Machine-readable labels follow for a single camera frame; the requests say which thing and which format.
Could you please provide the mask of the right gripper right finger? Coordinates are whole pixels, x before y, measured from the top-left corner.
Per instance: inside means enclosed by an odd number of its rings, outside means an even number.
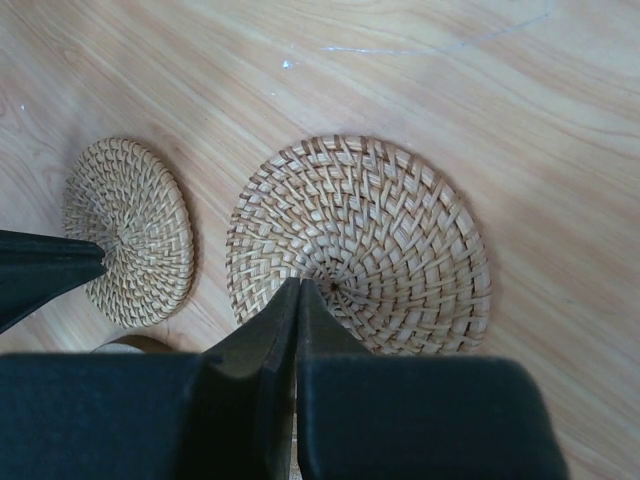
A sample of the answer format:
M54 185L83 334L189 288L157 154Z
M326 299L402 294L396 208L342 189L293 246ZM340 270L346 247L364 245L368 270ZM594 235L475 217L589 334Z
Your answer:
M519 363L384 356L305 280L298 304L298 463L306 479L564 479L543 396Z

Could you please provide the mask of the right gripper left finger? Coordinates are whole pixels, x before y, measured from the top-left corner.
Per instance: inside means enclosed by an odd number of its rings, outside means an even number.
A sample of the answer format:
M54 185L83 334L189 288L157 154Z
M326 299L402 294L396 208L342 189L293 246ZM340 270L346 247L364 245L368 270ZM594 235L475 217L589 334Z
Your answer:
M285 479L300 283L200 354L1 359L5 479Z

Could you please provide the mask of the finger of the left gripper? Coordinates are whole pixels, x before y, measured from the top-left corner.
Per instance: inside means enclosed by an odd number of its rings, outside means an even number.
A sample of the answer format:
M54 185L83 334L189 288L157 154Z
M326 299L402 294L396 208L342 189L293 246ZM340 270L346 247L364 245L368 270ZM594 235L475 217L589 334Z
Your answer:
M1 232L1 330L106 272L104 250L83 240Z

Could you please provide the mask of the woven rattan coaster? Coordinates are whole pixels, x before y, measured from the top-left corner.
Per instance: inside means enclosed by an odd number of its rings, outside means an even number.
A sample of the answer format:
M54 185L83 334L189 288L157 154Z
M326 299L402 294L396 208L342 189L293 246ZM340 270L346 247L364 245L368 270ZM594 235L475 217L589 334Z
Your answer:
M239 323L297 278L377 354L470 354L487 331L489 260L465 200L387 141L335 135L280 150L242 188L226 247Z
M183 304L195 272L194 234L182 192L160 157L121 137L86 148L63 193L70 239L97 244L105 273L85 288L122 328L148 327Z

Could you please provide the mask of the brown wooden coaster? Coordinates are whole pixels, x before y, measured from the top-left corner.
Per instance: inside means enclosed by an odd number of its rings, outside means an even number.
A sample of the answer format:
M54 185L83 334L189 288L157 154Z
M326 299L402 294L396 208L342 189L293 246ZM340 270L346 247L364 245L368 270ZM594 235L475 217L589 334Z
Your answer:
M93 350L93 353L105 354L155 354L172 353L168 345L141 335L129 335L105 343Z

